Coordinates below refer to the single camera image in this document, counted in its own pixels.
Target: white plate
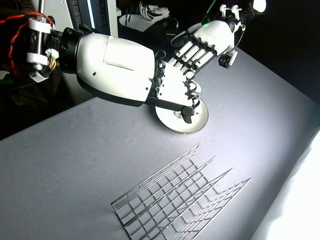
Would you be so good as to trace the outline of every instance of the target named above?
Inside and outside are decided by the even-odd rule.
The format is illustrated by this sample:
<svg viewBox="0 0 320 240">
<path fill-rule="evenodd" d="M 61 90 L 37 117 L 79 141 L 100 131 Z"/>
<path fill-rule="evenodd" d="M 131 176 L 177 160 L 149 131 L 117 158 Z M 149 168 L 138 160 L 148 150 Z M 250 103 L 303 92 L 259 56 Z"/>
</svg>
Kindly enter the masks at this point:
<svg viewBox="0 0 320 240">
<path fill-rule="evenodd" d="M 177 134 L 194 134 L 200 131 L 207 124 L 209 112 L 207 106 L 201 99 L 200 105 L 196 110 L 198 114 L 191 117 L 192 123 L 186 123 L 177 112 L 157 106 L 155 107 L 156 115 L 162 125 Z"/>
</svg>

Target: wire grid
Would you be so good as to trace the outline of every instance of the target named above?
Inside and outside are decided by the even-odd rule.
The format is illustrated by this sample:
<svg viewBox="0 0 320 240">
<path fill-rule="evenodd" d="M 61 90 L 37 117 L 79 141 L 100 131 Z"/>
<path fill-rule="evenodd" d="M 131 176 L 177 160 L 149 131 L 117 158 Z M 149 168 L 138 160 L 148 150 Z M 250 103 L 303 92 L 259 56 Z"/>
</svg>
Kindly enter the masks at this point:
<svg viewBox="0 0 320 240">
<path fill-rule="evenodd" d="M 198 147 L 111 204 L 131 240 L 193 239 L 248 182 L 218 193 L 213 186 L 230 170 L 208 181 L 201 170 L 213 158 L 198 168 L 191 160 Z"/>
</svg>

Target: green cable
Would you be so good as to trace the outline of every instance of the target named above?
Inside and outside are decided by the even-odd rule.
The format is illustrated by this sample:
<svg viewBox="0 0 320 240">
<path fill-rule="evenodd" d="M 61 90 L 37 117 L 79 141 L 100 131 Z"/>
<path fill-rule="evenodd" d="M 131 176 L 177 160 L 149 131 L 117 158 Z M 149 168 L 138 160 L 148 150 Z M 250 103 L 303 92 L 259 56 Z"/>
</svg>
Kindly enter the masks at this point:
<svg viewBox="0 0 320 240">
<path fill-rule="evenodd" d="M 208 10 L 206 11 L 206 14 L 208 14 L 212 8 L 212 6 L 215 4 L 216 0 L 213 0 L 213 2 L 211 3 L 210 7 L 208 8 Z"/>
</svg>

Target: gray table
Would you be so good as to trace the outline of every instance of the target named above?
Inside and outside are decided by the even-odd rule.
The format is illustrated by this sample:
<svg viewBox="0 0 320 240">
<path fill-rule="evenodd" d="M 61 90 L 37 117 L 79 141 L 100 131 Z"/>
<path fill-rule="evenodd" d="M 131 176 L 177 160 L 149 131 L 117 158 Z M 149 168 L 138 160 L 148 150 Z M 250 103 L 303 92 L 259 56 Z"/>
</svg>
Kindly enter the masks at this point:
<svg viewBox="0 0 320 240">
<path fill-rule="evenodd" d="M 320 125 L 320 108 L 240 51 L 230 69 L 196 77 L 209 121 L 164 129 L 148 106 L 92 99 L 0 142 L 1 240 L 126 240 L 110 203 L 196 143 L 218 188 L 249 185 L 199 239 L 249 239 Z"/>
</svg>

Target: wire rack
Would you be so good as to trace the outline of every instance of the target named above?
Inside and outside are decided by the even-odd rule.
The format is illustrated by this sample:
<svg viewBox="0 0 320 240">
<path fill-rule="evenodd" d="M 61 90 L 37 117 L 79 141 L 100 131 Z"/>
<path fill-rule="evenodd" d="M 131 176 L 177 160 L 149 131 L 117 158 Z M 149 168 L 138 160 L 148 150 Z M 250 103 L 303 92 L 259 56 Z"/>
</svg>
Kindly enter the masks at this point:
<svg viewBox="0 0 320 240">
<path fill-rule="evenodd" d="M 191 160 L 199 143 L 111 203 L 131 240 L 191 240 L 247 185 L 214 188 L 230 170 L 208 181 Z"/>
</svg>

